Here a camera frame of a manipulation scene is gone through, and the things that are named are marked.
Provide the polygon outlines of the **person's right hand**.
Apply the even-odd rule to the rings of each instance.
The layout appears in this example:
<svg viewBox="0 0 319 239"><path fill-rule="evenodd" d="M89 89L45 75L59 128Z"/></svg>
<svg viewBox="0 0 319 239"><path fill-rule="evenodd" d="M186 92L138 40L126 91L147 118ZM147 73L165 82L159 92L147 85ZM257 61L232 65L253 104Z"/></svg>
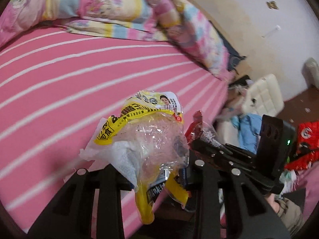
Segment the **person's right hand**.
<svg viewBox="0 0 319 239"><path fill-rule="evenodd" d="M280 204L275 200L275 194L267 194L265 199L273 208L274 212L278 213L280 210Z"/></svg>

